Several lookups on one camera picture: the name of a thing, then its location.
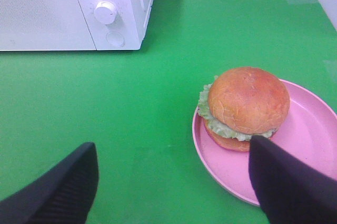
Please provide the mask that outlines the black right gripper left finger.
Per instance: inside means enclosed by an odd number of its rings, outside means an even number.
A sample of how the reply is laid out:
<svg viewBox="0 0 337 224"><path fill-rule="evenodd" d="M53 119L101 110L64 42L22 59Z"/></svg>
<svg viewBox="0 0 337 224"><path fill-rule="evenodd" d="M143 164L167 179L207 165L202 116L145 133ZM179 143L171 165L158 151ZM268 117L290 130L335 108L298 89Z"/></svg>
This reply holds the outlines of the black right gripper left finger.
<svg viewBox="0 0 337 224"><path fill-rule="evenodd" d="M1 201L1 223L86 223L99 181L96 147L85 142Z"/></svg>

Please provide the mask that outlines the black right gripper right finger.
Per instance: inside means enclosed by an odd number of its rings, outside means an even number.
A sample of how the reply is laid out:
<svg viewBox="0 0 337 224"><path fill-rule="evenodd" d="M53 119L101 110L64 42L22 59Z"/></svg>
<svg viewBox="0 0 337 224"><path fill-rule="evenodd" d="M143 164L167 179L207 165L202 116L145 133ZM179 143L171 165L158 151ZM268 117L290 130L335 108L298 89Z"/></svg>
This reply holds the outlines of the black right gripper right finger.
<svg viewBox="0 0 337 224"><path fill-rule="evenodd" d="M336 223L336 180L253 136L249 177L269 223Z"/></svg>

